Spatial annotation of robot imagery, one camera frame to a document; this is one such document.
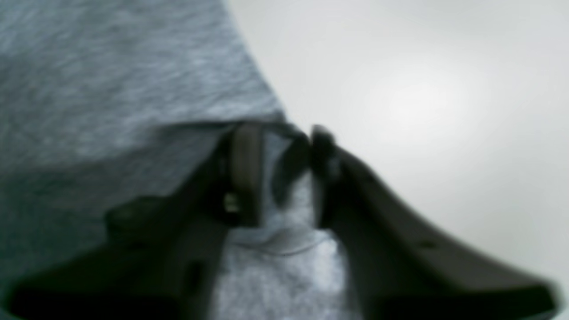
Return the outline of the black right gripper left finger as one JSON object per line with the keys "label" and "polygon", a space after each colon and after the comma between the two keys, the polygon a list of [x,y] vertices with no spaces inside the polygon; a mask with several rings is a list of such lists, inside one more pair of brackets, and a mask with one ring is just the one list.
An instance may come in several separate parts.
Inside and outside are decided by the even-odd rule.
{"label": "black right gripper left finger", "polygon": [[262,223],[264,126],[238,122],[172,195],[117,239],[18,281],[24,320],[205,320],[226,237]]}

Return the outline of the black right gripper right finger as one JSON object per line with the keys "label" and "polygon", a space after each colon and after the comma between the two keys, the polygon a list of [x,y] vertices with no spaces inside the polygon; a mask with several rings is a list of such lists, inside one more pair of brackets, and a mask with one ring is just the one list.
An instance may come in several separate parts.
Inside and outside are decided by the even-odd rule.
{"label": "black right gripper right finger", "polygon": [[311,134],[317,225],[347,257],[364,320],[550,320],[553,286],[477,253],[425,221],[362,160]]}

